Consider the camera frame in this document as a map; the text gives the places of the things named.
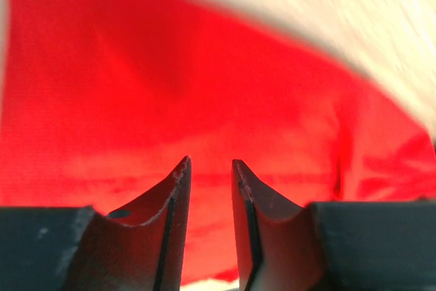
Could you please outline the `red t-shirt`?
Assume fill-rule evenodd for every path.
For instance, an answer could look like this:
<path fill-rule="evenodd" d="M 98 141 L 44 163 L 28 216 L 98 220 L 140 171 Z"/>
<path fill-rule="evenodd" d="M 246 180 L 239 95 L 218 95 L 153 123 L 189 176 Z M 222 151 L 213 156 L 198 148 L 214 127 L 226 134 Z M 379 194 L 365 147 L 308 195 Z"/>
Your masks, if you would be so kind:
<path fill-rule="evenodd" d="M 302 207 L 435 201 L 424 128 L 295 37 L 209 0 L 9 2 L 1 208 L 108 215 L 189 157 L 181 288 L 239 283 L 235 159 Z"/>

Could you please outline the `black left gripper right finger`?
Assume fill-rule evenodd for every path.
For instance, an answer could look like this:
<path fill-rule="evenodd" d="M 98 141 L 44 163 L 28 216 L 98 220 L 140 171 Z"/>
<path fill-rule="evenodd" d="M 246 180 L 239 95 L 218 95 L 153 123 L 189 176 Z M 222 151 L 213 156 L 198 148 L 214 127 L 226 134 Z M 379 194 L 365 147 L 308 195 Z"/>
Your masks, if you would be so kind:
<path fill-rule="evenodd" d="M 298 206 L 232 162 L 241 290 L 434 290 L 435 201 Z"/>

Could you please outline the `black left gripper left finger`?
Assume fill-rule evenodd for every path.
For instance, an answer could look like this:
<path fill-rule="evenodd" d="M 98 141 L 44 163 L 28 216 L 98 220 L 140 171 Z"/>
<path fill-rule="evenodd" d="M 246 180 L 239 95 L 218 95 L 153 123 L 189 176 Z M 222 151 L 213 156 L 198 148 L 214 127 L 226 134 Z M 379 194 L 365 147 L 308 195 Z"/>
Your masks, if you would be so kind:
<path fill-rule="evenodd" d="M 191 160 L 102 215 L 91 206 L 1 208 L 2 290 L 178 290 Z"/>

